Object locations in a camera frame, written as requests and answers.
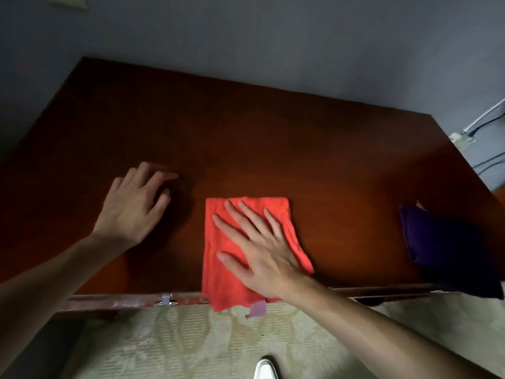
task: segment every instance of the right arm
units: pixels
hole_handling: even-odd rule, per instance
[[[248,267],[219,253],[224,266],[244,285],[266,298],[280,298],[300,308],[383,379],[496,379],[497,376],[366,306],[331,292],[302,275],[284,239],[281,225],[268,210],[269,226],[243,202],[225,207],[246,238],[218,216],[216,226],[244,252]]]

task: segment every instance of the white cable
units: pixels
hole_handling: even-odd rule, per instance
[[[474,122],[472,122],[470,125],[468,125],[467,127],[465,127],[463,129],[463,132],[464,133],[467,133],[477,122],[479,122],[480,120],[482,120],[486,115],[488,115],[489,113],[491,113],[493,110],[495,110],[497,107],[499,107],[502,103],[505,102],[505,98],[502,99],[500,102],[498,102],[496,105],[494,105],[493,107],[489,108],[488,110],[486,110],[483,114],[481,114],[479,116],[479,118],[477,118]]]

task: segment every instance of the beige rug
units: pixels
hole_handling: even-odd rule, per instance
[[[388,303],[378,311],[505,377],[505,305],[466,295]],[[283,379],[373,378],[342,344],[285,303],[263,318],[236,307],[152,308],[90,321],[64,379],[252,378],[264,355]]]

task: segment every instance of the hand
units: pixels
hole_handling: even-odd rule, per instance
[[[240,261],[226,252],[218,253],[219,260],[226,269],[251,290],[266,298],[284,299],[303,275],[299,271],[295,256],[284,239],[281,225],[267,209],[264,210],[264,214],[272,231],[262,218],[243,201],[239,201],[238,206],[250,221],[242,216],[230,201],[225,201],[224,205],[249,239],[216,214],[212,216],[212,220],[218,229],[242,249],[249,268],[244,267]]]
[[[124,178],[114,179],[92,234],[123,241],[127,248],[140,243],[160,221],[170,202],[168,189],[154,202],[156,192],[164,181],[177,178],[177,174],[158,170],[148,180],[160,168],[142,162]]]

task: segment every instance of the left arm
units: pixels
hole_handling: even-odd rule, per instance
[[[140,243],[170,202],[166,180],[177,175],[142,162],[116,178],[93,232],[57,257],[0,285],[0,375],[65,301],[100,268]]]

